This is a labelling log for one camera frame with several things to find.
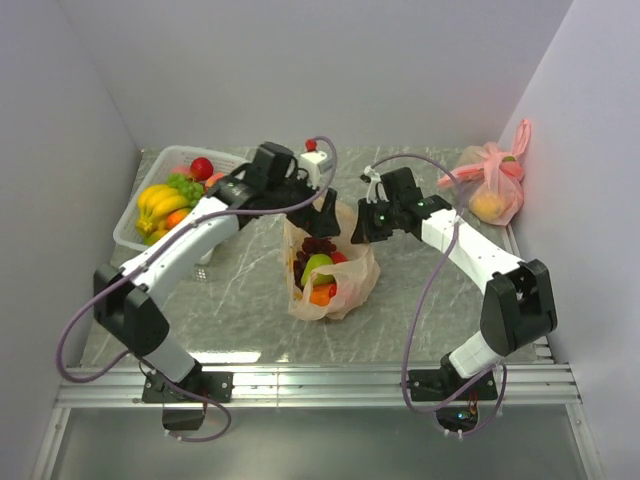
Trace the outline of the fake orange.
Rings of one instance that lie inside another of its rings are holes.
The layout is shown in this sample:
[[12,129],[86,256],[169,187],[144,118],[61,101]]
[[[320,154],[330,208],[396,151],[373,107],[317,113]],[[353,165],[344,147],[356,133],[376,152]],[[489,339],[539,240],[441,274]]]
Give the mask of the fake orange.
[[328,284],[313,287],[309,297],[309,300],[312,304],[320,307],[325,307],[329,304],[331,298],[326,295],[325,288],[327,285]]

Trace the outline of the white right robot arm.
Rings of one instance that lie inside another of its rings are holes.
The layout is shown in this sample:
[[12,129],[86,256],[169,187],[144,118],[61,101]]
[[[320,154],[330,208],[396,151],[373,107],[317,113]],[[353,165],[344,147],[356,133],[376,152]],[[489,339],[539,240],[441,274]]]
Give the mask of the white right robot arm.
[[444,360],[440,386],[462,399],[484,368],[545,336],[558,320],[548,268],[492,243],[439,195],[426,197],[407,167],[378,174],[367,167],[367,196],[358,201],[353,244],[380,242],[396,230],[440,251],[483,294],[479,330]]

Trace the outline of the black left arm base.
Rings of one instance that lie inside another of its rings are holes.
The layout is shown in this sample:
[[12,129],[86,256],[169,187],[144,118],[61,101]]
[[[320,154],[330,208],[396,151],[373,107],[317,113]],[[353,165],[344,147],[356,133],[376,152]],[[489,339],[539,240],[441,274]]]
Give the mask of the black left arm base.
[[[229,431],[232,417],[226,404],[232,399],[232,372],[203,371],[197,367],[183,381],[174,383],[157,370],[140,370],[145,376],[141,403],[162,407],[162,427],[167,436],[185,443],[204,443]],[[208,411],[214,409],[222,414],[223,426],[209,436],[195,436],[204,426]]]

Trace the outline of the fake red strawberry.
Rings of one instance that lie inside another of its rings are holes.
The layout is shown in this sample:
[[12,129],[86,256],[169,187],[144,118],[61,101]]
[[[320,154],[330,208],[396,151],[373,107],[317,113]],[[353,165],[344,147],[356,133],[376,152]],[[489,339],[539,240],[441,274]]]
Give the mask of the fake red strawberry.
[[348,258],[343,253],[341,253],[339,251],[332,252],[330,257],[331,257],[332,262],[334,264],[340,264],[340,263],[348,261]]

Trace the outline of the translucent orange plastic bag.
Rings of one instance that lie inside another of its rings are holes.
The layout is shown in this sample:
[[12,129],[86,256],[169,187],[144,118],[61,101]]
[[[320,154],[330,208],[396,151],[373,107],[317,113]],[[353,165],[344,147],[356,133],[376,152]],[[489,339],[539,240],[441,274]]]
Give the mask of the translucent orange plastic bag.
[[[378,281],[380,267],[375,260],[373,247],[368,244],[351,243],[351,235],[356,226],[355,211],[339,202],[336,205],[336,214],[341,233],[330,240],[348,261],[315,269],[303,290],[295,285],[292,264],[303,240],[310,235],[291,222],[284,222],[283,262],[288,313],[298,320],[341,320],[367,301]],[[312,304],[309,297],[313,287],[330,283],[337,284],[337,294],[331,298],[329,304],[325,307]]]

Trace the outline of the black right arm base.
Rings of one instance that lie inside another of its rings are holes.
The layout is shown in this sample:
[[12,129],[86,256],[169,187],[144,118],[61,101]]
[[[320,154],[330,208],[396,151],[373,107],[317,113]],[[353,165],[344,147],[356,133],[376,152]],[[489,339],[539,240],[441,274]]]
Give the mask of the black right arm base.
[[405,405],[414,413],[432,414],[444,436],[459,440],[478,433],[501,411],[506,395],[507,370],[497,380],[492,367],[469,379],[445,368],[413,369],[400,382]]

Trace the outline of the fake purple grape bunch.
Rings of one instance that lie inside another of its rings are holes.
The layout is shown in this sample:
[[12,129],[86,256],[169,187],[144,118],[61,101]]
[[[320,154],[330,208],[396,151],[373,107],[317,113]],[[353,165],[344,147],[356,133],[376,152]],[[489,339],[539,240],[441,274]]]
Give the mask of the fake purple grape bunch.
[[315,269],[334,264],[332,255],[336,252],[337,246],[330,239],[306,237],[293,258],[295,285],[303,290]]

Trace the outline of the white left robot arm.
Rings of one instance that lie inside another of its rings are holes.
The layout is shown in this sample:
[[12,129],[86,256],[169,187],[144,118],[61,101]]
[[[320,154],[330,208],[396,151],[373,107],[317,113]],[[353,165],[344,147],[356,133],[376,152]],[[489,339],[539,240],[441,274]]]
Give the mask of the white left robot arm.
[[295,156],[264,142],[252,161],[218,180],[177,227],[120,268],[94,274],[94,318],[138,360],[166,378],[177,401],[201,390],[201,366],[171,333],[162,307],[177,283],[208,251],[239,233],[251,220],[285,214],[315,237],[334,237],[340,227],[336,148]]

